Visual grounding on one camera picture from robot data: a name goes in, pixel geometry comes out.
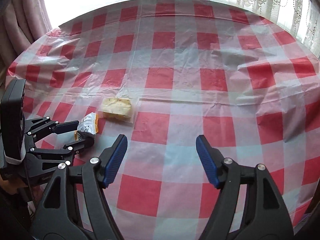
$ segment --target curtain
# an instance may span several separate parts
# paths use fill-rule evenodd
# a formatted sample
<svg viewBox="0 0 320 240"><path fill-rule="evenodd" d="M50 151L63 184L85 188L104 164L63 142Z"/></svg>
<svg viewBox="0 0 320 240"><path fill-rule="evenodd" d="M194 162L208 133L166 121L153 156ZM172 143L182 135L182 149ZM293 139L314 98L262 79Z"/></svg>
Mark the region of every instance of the curtain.
<svg viewBox="0 0 320 240"><path fill-rule="evenodd" d="M319 0L213 0L238 6L276 23L320 57Z"/></svg>
<svg viewBox="0 0 320 240"><path fill-rule="evenodd" d="M44 0L11 0L0 17L0 83L16 57L51 30Z"/></svg>

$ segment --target pink curtain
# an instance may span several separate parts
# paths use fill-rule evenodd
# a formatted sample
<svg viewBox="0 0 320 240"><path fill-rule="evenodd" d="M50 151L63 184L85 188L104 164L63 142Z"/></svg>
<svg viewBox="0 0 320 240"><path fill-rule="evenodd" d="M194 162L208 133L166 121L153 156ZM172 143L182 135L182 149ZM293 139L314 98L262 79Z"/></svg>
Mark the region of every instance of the pink curtain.
<svg viewBox="0 0 320 240"><path fill-rule="evenodd" d="M11 0L0 17L0 81L15 58L51 29L44 0Z"/></svg>

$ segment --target table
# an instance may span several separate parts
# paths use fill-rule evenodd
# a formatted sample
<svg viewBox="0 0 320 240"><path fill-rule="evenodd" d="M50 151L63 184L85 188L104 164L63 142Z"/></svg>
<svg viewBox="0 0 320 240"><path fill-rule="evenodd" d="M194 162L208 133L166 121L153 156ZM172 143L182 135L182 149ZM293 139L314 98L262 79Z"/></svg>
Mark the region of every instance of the table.
<svg viewBox="0 0 320 240"><path fill-rule="evenodd" d="M198 239L218 190L195 149L204 134L241 165L264 163L293 225L320 177L319 61L272 22L207 0L130 0L79 16L33 43L8 70L26 78L26 117L79 120L102 99L140 98L134 124L99 120L81 164L129 139L105 190L125 239ZM39 147L61 147L73 134ZM84 226L90 228L81 187ZM244 207L241 187L232 230Z"/></svg>

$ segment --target snack bag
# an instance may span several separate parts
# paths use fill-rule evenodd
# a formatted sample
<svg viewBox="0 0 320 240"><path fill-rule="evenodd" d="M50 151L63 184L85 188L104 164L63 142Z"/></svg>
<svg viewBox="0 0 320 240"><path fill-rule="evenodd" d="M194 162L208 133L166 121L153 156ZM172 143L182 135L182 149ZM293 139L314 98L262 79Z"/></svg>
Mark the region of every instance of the snack bag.
<svg viewBox="0 0 320 240"><path fill-rule="evenodd" d="M75 131L75 139L77 141L86 137L94 138L98 131L98 115L92 112L79 122L78 128Z"/></svg>

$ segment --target black cable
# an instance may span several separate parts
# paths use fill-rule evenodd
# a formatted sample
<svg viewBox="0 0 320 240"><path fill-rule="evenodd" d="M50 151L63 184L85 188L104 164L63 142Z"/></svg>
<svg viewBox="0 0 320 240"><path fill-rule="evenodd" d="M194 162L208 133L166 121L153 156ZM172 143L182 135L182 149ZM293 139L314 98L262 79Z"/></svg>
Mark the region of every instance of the black cable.
<svg viewBox="0 0 320 240"><path fill-rule="evenodd" d="M25 117L24 117L24 113L22 113L21 146L22 146L22 143L23 143L25 122L26 122L26 119L25 119ZM27 172L26 158L23 159L23 167L24 167L24 173L26 174L26 179L27 179L27 183L28 183L28 188L29 188L29 190L30 190L32 202L33 202L33 205L35 206L35 209L36 209L36 208L37 208L37 204L36 204L36 199L35 199L35 196L33 195L33 191L32 191L32 189L31 189L31 185L30 185L29 175L28 175L28 172Z"/></svg>

